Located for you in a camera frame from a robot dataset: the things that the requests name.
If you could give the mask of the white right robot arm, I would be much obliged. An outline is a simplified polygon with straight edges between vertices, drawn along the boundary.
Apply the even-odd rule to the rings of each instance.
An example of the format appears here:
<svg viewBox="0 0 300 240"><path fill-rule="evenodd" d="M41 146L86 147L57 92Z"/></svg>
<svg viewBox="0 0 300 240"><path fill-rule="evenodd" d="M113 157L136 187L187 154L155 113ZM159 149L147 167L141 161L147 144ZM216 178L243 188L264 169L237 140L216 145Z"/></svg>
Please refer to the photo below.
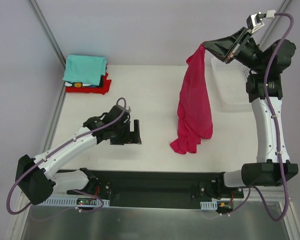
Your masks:
<svg viewBox="0 0 300 240"><path fill-rule="evenodd" d="M233 188L285 186L299 172L298 165L291 163L287 152L281 121L281 73L291 65L296 45L288 39L280 39L261 50L245 27L202 45L225 64L237 60L249 68L245 89L258 141L256 162L245 163L237 171L224 172L223 180L215 184L216 194L224 198Z"/></svg>

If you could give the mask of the white plastic basket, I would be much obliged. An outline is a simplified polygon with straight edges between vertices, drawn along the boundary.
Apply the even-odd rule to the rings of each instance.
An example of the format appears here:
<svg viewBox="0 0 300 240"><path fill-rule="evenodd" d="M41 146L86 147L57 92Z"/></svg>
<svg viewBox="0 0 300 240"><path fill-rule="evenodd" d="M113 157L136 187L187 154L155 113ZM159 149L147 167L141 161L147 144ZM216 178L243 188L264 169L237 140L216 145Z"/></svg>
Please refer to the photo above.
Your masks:
<svg viewBox="0 0 300 240"><path fill-rule="evenodd" d="M251 112L246 92L250 69L237 60L226 64L213 57L210 62L222 109L226 112Z"/></svg>

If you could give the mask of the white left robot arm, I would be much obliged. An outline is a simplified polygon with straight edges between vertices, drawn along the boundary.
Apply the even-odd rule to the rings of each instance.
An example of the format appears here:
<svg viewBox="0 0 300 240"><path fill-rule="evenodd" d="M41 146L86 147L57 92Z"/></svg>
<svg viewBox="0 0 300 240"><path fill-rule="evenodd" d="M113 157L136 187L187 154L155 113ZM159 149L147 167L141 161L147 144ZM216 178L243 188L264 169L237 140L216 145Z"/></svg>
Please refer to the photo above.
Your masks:
<svg viewBox="0 0 300 240"><path fill-rule="evenodd" d="M96 196L97 177L87 168L72 172L59 170L79 154L103 141L112 145L141 144L140 122L131 120L131 110L118 104L101 116L90 117L69 139L35 157L18 160L15 181L32 205L39 205L52 194L75 193Z"/></svg>

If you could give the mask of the crimson pink t shirt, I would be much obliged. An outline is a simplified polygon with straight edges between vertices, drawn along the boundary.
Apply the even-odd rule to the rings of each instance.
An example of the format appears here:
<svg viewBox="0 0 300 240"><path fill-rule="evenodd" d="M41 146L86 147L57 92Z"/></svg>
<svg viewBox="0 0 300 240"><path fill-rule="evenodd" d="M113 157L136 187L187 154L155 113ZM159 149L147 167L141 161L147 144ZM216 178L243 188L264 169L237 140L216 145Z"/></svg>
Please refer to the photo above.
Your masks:
<svg viewBox="0 0 300 240"><path fill-rule="evenodd" d="M181 155L195 154L202 140L213 135L213 119L205 78L205 53L202 44L186 60L177 106L177 139L170 143L172 150Z"/></svg>

